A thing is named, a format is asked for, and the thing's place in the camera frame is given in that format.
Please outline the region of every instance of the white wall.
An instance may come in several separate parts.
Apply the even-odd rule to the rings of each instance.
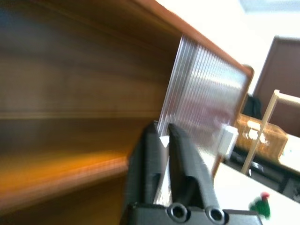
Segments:
[[[252,94],[270,48],[270,42],[248,27],[238,0],[157,0],[242,64],[251,65],[255,76]]]

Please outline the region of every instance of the corrugated polycarbonate sheet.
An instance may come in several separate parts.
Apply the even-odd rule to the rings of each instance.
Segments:
[[[223,127],[235,119],[247,76],[207,48],[182,37],[158,123],[184,128],[202,155],[217,154]]]

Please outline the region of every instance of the green toy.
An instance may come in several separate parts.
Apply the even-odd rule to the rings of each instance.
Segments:
[[[269,193],[263,192],[261,194],[261,199],[257,199],[254,204],[250,205],[250,210],[258,212],[258,214],[265,216],[266,219],[270,218],[269,196]]]

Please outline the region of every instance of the wicker basket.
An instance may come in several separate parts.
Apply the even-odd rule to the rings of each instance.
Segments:
[[[239,131],[236,146],[249,151],[252,141],[257,139],[261,123],[261,120],[240,114],[235,122],[235,127]],[[258,143],[257,154],[268,160],[278,162],[287,139],[286,133],[280,127],[268,123]]]

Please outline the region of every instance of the white table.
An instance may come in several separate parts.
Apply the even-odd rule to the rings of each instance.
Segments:
[[[264,186],[244,174],[221,164],[214,180],[215,192],[222,209],[248,210],[261,192],[270,194],[271,217],[264,225],[300,224],[300,204]]]

